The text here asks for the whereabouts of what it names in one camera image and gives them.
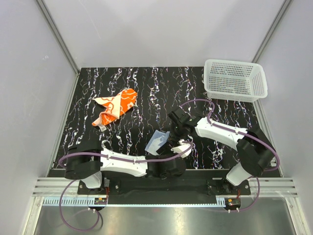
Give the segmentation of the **light blue towel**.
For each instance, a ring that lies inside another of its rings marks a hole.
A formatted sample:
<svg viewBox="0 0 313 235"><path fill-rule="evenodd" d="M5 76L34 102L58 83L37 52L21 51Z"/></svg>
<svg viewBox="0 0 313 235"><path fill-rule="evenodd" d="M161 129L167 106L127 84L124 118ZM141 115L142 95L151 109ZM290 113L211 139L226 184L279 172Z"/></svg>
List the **light blue towel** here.
<svg viewBox="0 0 313 235"><path fill-rule="evenodd" d="M169 134L169 131L163 132L155 130L145 147L145 151L154 156L158 155L157 151L167 142Z"/></svg>

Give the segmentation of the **orange white patterned towel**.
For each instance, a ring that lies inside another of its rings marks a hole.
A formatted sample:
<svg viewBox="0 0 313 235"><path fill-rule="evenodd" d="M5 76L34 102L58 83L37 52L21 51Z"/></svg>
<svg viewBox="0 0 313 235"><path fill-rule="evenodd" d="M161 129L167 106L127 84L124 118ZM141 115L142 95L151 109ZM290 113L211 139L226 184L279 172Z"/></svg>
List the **orange white patterned towel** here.
<svg viewBox="0 0 313 235"><path fill-rule="evenodd" d="M93 100L105 109L99 114L99 117L92 122L92 125L99 127L101 131L105 131L107 125L119 120L122 115L136 104L137 92L133 89L124 89L116 96L97 97Z"/></svg>

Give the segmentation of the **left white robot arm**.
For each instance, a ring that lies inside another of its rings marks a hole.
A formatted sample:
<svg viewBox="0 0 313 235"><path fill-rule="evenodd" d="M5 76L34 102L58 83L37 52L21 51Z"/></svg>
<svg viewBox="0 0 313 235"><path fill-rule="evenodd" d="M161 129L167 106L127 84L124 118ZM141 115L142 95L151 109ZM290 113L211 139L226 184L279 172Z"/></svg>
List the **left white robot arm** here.
<svg viewBox="0 0 313 235"><path fill-rule="evenodd" d="M65 178L80 180L92 192L100 194L106 187L102 171L161 179L180 176L186 170L184 158L191 153L191 147L192 144L180 141L167 155L131 156L101 149L100 144L79 144L69 149L59 165L66 170Z"/></svg>

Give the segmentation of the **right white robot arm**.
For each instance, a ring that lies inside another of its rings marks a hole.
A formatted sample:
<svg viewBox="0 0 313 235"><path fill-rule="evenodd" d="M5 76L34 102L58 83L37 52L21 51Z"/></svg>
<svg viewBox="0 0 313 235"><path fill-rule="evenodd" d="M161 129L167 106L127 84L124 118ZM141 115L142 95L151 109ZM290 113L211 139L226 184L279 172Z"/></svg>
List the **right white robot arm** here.
<svg viewBox="0 0 313 235"><path fill-rule="evenodd" d="M260 177L265 171L276 170L276 167L269 168L269 165L277 153L259 126L244 129L222 124L208 117L191 117L180 107L170 112L168 117L171 120L170 143L195 134L223 143L237 151L239 162L222 181L222 188L228 194L235 193L244 180Z"/></svg>

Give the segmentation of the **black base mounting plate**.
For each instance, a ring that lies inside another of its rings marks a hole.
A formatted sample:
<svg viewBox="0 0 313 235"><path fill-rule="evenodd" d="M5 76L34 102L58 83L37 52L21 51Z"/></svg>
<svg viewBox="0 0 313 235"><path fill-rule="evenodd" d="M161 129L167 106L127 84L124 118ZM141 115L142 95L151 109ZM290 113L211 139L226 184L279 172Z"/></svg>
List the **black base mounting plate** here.
<svg viewBox="0 0 313 235"><path fill-rule="evenodd" d="M197 192L212 196L219 195L251 195L248 180L239 186L232 186L226 181L225 169L186 170L181 176L174 178L135 177L125 173L103 171L102 186L88 189L86 184L79 182L77 193L80 195L122 195L133 191L161 192L183 191Z"/></svg>

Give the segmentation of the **white plastic basket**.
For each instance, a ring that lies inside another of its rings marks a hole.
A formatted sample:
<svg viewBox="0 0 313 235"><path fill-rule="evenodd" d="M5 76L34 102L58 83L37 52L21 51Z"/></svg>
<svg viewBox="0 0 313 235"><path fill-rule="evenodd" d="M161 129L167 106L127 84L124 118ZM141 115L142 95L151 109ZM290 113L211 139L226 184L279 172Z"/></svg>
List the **white plastic basket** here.
<svg viewBox="0 0 313 235"><path fill-rule="evenodd" d="M255 102L268 95L264 69L256 63L208 59L203 83L212 99Z"/></svg>

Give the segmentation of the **aluminium rail frame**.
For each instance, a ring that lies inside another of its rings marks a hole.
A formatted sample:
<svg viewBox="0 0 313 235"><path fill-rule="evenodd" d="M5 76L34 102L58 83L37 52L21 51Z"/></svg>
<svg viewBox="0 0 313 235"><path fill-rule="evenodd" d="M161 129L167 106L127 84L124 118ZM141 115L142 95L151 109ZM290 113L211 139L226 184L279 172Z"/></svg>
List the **aluminium rail frame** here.
<svg viewBox="0 0 313 235"><path fill-rule="evenodd" d="M119 186L97 194L79 194L79 182L71 183L65 178L38 178L32 197L39 197L44 206L91 206L91 207L141 207L141 208L223 208L227 198L237 194L209 195L183 188L180 191L139 191L123 193ZM240 198L297 197L293 180L290 178L251 178L241 189Z"/></svg>

